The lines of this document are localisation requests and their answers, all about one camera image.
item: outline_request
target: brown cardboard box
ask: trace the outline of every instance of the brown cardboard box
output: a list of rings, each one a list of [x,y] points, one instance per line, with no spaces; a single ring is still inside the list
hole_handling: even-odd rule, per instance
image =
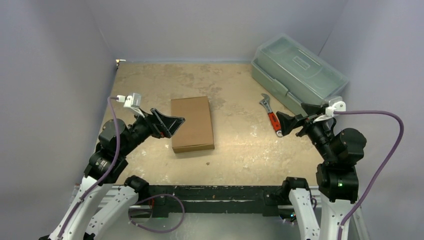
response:
[[[171,115],[185,118],[171,138],[174,153],[215,149],[207,96],[172,99]]]

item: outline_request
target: container lid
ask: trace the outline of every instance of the container lid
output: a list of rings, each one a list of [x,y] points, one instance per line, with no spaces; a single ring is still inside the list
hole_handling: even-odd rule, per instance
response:
[[[291,77],[282,78],[270,74],[266,71],[267,67],[261,66],[260,62],[258,62],[259,67],[274,76],[298,97],[305,91],[295,89],[294,86],[299,86],[299,83],[293,84],[288,81],[299,81],[321,99],[338,93],[348,83],[346,76],[285,34],[278,35],[262,44],[258,48],[256,57],[260,53],[281,67],[281,71],[289,73]]]

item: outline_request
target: plastic storage box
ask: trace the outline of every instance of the plastic storage box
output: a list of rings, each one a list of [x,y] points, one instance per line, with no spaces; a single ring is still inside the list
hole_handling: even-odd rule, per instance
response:
[[[252,77],[295,115],[306,115],[301,103],[320,105],[337,96],[346,76],[285,34],[258,47]]]

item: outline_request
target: white mounting bracket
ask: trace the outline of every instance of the white mounting bracket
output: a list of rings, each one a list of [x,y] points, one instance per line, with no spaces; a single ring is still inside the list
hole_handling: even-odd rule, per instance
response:
[[[123,103],[123,107],[131,110],[135,115],[142,116],[145,118],[143,111],[140,109],[140,103],[142,102],[142,95],[139,93],[131,93],[128,96],[118,95],[117,102]]]
[[[335,111],[346,112],[346,103],[344,101],[337,101],[337,102],[333,103],[332,105],[326,107],[325,108],[325,115],[321,115],[321,116],[315,118],[315,120],[313,120],[313,122],[316,123],[316,122],[332,119],[335,116],[334,115]]]

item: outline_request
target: white wall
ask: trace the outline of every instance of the white wall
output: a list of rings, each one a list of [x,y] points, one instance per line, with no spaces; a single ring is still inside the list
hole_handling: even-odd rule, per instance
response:
[[[130,61],[250,61],[285,32],[318,53],[347,0],[87,0],[111,52]]]
[[[349,0],[321,57],[350,78],[349,110],[398,114],[403,141],[362,204],[373,240],[423,239],[424,4],[422,0]],[[399,127],[383,116],[344,116],[368,140],[357,165],[363,192]]]
[[[84,0],[0,2],[0,233],[35,240],[69,205],[115,62]]]

